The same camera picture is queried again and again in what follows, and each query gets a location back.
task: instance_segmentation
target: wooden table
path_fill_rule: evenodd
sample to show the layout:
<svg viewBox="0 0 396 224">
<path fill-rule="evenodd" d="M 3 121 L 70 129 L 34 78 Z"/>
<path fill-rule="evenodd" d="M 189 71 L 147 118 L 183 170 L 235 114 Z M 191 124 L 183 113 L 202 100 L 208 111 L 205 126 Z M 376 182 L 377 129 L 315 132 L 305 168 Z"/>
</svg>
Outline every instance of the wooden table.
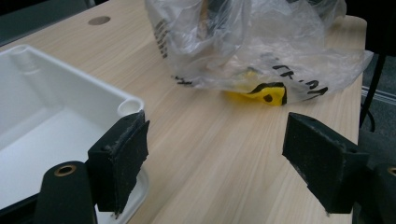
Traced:
<svg viewBox="0 0 396 224">
<path fill-rule="evenodd" d="M 108 16 L 102 25 L 92 18 Z M 329 46 L 362 49 L 365 21 L 338 20 Z M 320 101 L 269 106 L 178 86 L 154 41 L 143 0 L 111 0 L 26 36 L 28 44 L 141 97 L 150 188 L 129 223 L 350 223 L 328 216 L 281 155 L 288 113 L 358 139 L 361 77 Z"/>
</svg>

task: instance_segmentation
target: clear plastic bag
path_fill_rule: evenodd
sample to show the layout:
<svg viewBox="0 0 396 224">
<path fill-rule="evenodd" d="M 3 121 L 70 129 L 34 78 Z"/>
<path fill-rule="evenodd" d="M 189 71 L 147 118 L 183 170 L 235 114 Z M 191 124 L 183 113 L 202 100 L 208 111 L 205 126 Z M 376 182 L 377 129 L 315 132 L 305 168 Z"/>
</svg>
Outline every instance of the clear plastic bag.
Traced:
<svg viewBox="0 0 396 224">
<path fill-rule="evenodd" d="M 373 56 L 325 48 L 344 0 L 146 0 L 146 8 L 178 84 L 269 105 L 344 89 Z"/>
</svg>

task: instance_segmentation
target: white tray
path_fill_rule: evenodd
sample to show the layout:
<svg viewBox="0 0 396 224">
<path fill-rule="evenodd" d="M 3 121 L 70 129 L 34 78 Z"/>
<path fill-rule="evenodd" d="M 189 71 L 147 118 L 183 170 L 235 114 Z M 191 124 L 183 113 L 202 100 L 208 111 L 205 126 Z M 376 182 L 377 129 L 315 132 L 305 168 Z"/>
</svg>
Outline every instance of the white tray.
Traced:
<svg viewBox="0 0 396 224">
<path fill-rule="evenodd" d="M 39 192 L 44 173 L 86 161 L 88 149 L 143 101 L 29 46 L 0 52 L 0 209 Z M 125 223 L 148 193 L 143 167 L 123 214 Z"/>
</svg>

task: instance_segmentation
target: crumpled plastic bag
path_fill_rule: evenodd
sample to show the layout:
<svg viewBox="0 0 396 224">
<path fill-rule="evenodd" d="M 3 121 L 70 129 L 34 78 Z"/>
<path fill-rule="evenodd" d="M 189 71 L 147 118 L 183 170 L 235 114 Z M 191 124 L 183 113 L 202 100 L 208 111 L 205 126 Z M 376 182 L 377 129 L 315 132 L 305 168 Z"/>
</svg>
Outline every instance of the crumpled plastic bag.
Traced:
<svg viewBox="0 0 396 224">
<path fill-rule="evenodd" d="M 342 90 L 367 67 L 370 51 L 325 48 L 346 8 L 344 0 L 146 0 L 178 84 L 268 105 Z"/>
</svg>

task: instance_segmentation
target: wood grain surface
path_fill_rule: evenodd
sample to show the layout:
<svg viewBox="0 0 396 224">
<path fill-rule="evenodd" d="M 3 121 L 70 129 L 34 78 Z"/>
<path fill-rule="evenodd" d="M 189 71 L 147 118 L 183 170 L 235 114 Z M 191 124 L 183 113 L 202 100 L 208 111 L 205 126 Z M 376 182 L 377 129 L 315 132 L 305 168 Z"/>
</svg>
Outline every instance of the wood grain surface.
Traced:
<svg viewBox="0 0 396 224">
<path fill-rule="evenodd" d="M 102 25 L 90 19 L 108 16 Z M 329 46 L 364 48 L 366 23 L 345 17 Z M 358 139 L 361 77 L 336 94 L 269 106 L 178 86 L 154 41 L 143 0 L 111 0 L 0 50 L 28 44 L 146 104 L 149 194 L 129 223 L 350 223 L 327 215 L 281 155 L 288 113 Z"/>
</svg>

